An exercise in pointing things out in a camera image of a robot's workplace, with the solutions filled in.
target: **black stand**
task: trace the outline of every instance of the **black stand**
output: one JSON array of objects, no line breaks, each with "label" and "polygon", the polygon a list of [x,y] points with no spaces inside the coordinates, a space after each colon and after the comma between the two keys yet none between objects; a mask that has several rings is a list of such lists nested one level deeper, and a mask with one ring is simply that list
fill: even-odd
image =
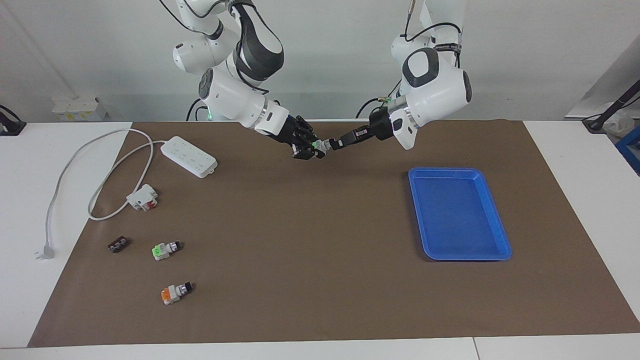
[{"label": "black stand", "polygon": [[626,105],[626,103],[628,103],[631,98],[638,92],[640,92],[640,80],[636,81],[636,83],[633,84],[629,88],[629,90],[622,94],[622,96],[616,102],[611,104],[611,106],[597,119],[593,121],[583,121],[582,123],[584,124],[584,126],[586,126],[587,130],[589,130],[590,133],[604,134],[604,132],[602,131],[602,126],[604,125],[605,121],[609,120],[611,115],[615,114],[616,111],[622,109],[622,107]]},{"label": "black stand", "polygon": [[0,136],[18,136],[22,129],[27,125],[24,121],[11,121],[4,113],[0,111],[0,123],[6,128],[6,131],[0,128]]}]

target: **green terminal block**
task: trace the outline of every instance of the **green terminal block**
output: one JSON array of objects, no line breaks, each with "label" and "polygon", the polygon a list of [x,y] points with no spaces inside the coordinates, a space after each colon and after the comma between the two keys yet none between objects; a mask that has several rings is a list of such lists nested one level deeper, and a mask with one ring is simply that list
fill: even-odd
[{"label": "green terminal block", "polygon": [[156,245],[151,251],[154,254],[154,258],[159,258],[162,256],[162,247],[160,245]]}]

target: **blue tray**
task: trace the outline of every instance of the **blue tray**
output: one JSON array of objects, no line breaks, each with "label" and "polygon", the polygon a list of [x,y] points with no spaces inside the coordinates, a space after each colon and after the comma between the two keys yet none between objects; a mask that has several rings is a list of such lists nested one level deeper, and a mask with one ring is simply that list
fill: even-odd
[{"label": "blue tray", "polygon": [[424,252],[435,260],[500,261],[511,246],[482,173],[473,168],[409,171]]}]

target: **orange terminal block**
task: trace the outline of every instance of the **orange terminal block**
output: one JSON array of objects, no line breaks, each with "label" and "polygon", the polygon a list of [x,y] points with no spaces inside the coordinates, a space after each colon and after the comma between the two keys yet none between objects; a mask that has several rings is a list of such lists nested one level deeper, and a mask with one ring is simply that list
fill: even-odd
[{"label": "orange terminal block", "polygon": [[164,290],[160,293],[162,297],[162,301],[165,305],[171,305],[174,302],[180,300],[181,296],[184,296],[193,291],[193,286],[190,282],[185,282],[182,285],[171,285],[169,287],[164,288]]}]

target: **white cable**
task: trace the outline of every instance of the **white cable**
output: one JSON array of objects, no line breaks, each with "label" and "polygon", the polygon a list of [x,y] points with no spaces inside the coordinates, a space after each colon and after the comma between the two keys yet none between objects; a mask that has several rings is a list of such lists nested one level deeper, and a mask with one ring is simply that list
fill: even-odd
[{"label": "white cable", "polygon": [[97,140],[100,140],[102,138],[105,138],[109,135],[115,134],[115,133],[120,133],[122,131],[133,131],[135,133],[139,133],[141,135],[143,135],[145,138],[147,138],[148,143],[139,146],[135,149],[133,149],[132,151],[130,151],[128,154],[126,154],[125,156],[122,157],[122,159],[118,160],[113,167],[111,168],[111,170],[109,171],[109,173],[107,174],[107,176],[104,178],[104,180],[100,183],[100,185],[98,186],[98,188],[96,189],[96,191],[93,193],[93,196],[91,197],[91,200],[89,202],[89,206],[88,206],[88,212],[89,212],[89,218],[92,220],[96,220],[96,221],[100,221],[100,220],[106,220],[108,218],[111,218],[115,215],[117,215],[119,212],[121,212],[127,205],[127,202],[125,201],[125,203],[118,208],[115,212],[113,212],[112,214],[106,216],[106,217],[102,217],[102,218],[96,218],[92,215],[92,211],[93,211],[93,206],[95,205],[95,199],[97,198],[98,193],[100,193],[100,191],[102,190],[102,187],[104,186],[104,183],[107,181],[107,179],[109,178],[109,176],[111,175],[111,173],[116,169],[116,167],[121,164],[121,162],[123,162],[124,159],[128,158],[131,154],[133,154],[134,152],[146,147],[146,146],[150,146],[150,151],[149,151],[149,160],[147,161],[147,165],[145,166],[142,175],[140,175],[140,179],[138,180],[138,183],[136,183],[136,187],[134,188],[133,192],[138,191],[138,188],[140,187],[140,184],[142,183],[142,181],[145,178],[145,175],[147,174],[147,170],[149,169],[149,165],[151,165],[151,160],[153,159],[154,156],[154,147],[153,144],[154,143],[165,143],[166,141],[152,141],[151,137],[149,135],[147,135],[146,133],[137,130],[137,129],[118,129],[118,130],[114,130],[114,131],[110,131],[104,135],[100,135],[97,138],[94,138],[93,140],[90,140],[89,142],[85,143],[84,145],[82,145],[74,154],[73,156],[69,159],[69,161],[67,162],[67,164],[65,165],[65,168],[62,170],[62,173],[60,174],[60,176],[58,177],[58,182],[56,183],[56,189],[53,193],[53,198],[51,199],[51,202],[49,203],[49,207],[47,208],[47,217],[45,219],[45,246],[44,246],[44,250],[42,253],[40,253],[39,258],[42,259],[50,259],[53,257],[52,254],[52,249],[51,249],[51,229],[50,229],[50,223],[51,223],[51,213],[53,210],[53,204],[55,203],[56,199],[58,198],[58,191],[60,190],[60,183],[62,182],[62,177],[65,175],[65,172],[67,172],[67,169],[69,168],[69,166],[71,165],[71,163],[75,160],[75,158],[80,154],[80,152],[82,152],[85,148],[87,148],[87,146],[91,145],[93,142],[96,142]]}]

